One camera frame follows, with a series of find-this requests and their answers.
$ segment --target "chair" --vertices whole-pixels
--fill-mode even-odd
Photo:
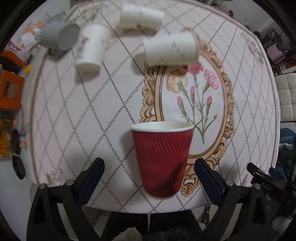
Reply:
[[[296,122],[296,73],[275,77],[281,107],[281,122]]]
[[[267,49],[267,55],[275,64],[281,62],[285,58],[283,51],[277,44],[274,44]]]

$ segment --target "white paper cup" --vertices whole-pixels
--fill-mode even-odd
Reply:
[[[124,4],[121,9],[120,26],[122,29],[157,31],[161,27],[163,17],[163,11]]]
[[[188,65],[198,62],[198,43],[190,32],[144,39],[143,45],[149,67]]]
[[[104,60],[111,31],[99,23],[92,23],[81,31],[76,49],[75,69],[80,72],[97,72]]]

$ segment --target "white chair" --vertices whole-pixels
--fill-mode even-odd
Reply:
[[[281,122],[296,122],[296,73],[275,77],[281,107]]]

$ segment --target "orange box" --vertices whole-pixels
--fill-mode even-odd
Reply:
[[[0,79],[0,111],[16,111],[20,108],[25,79],[4,70]]]

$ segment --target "paper cup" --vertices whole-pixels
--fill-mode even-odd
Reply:
[[[163,121],[132,125],[140,174],[147,193],[169,197],[181,187],[194,126]]]
[[[53,22],[42,29],[37,39],[46,48],[66,51],[76,43],[79,32],[80,28],[75,23]]]
[[[188,65],[198,62],[198,43],[190,32],[144,39],[143,45],[149,67]]]
[[[81,31],[76,49],[75,69],[97,72],[104,60],[111,31],[104,25],[92,23]]]
[[[121,9],[120,26],[122,29],[157,31],[161,27],[163,17],[163,11],[124,4]]]

